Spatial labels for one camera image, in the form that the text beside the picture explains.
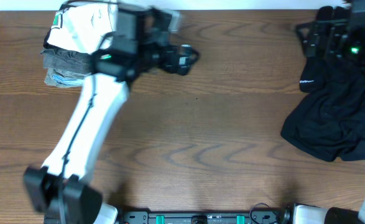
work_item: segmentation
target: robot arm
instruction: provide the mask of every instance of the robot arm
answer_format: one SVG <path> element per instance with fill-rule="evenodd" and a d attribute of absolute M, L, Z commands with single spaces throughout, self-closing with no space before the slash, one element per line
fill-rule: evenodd
<path fill-rule="evenodd" d="M 153 19 L 152 27 L 147 20 Z M 126 102 L 129 88 L 142 72 L 158 67 L 187 75 L 199 54 L 189 45 L 169 43 L 180 14 L 120 4 L 117 32 L 109 49 L 94 52 L 94 75 L 85 78 L 81 96 L 68 126 L 41 169 L 24 174 L 27 193 L 38 212 L 62 223 L 113 224 L 117 210 L 102 203 L 88 186 L 99 150 L 114 117 Z"/>
<path fill-rule="evenodd" d="M 126 82 L 117 82 L 102 73 L 87 77 L 63 136 L 42 165 L 48 167 L 47 172 L 61 174 L 63 156 L 70 147 L 64 178 L 69 179 L 74 174 L 79 181 L 89 184 L 102 143 L 128 95 Z"/>
<path fill-rule="evenodd" d="M 314 22 L 296 27 L 307 58 L 344 58 L 365 67 L 365 0 L 347 2 L 351 3 L 348 9 L 325 6 Z M 306 36 L 301 32 L 304 27 L 310 29 Z M 360 212 L 308 205 L 297 205 L 290 210 L 293 224 L 365 223 L 365 201 Z"/>

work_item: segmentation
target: green led light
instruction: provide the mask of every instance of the green led light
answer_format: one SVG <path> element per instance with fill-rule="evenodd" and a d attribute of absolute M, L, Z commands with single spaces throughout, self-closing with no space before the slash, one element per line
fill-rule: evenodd
<path fill-rule="evenodd" d="M 357 48 L 357 47 L 352 47 L 352 48 L 351 48 L 351 52 L 352 52 L 353 54 L 357 54 L 357 53 L 359 53 L 359 48 Z"/>
<path fill-rule="evenodd" d="M 101 59 L 106 60 L 106 59 L 109 59 L 109 58 L 111 58 L 111 57 L 112 57 L 111 55 L 106 54 L 106 55 L 102 55 L 102 56 L 101 56 Z"/>

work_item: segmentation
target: green connector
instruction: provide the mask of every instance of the green connector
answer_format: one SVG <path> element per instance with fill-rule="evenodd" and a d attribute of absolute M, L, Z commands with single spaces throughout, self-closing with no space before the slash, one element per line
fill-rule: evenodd
<path fill-rule="evenodd" d="M 156 216 L 156 224 L 164 224 L 164 216 L 163 215 L 157 215 Z"/>
<path fill-rule="evenodd" d="M 236 222 L 237 224 L 244 224 L 244 222 L 245 222 L 245 218 L 243 215 L 238 215 L 236 217 L 236 219 L 237 219 L 237 222 Z"/>

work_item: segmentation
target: white cloth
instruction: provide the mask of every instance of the white cloth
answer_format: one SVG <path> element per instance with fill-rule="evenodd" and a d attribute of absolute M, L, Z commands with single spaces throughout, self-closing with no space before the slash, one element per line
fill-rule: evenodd
<path fill-rule="evenodd" d="M 92 54 L 98 49 L 103 36 L 116 30 L 116 14 L 117 5 L 105 3 L 58 11 L 47 42 L 62 49 Z M 102 48 L 110 45 L 111 39 L 107 39 Z"/>

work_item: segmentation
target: wood grain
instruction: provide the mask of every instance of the wood grain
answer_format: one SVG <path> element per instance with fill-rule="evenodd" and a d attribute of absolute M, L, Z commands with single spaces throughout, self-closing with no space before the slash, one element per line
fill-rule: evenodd
<path fill-rule="evenodd" d="M 183 11 L 173 41 L 198 49 L 186 77 L 144 74 L 106 138 L 93 186 L 151 210 L 248 210 L 294 201 L 359 209 L 365 161 L 323 162 L 280 137 L 305 96 L 293 27 L 315 11 Z M 50 154 L 79 88 L 44 84 L 53 12 L 0 12 L 0 223 L 42 223 L 22 186 Z"/>

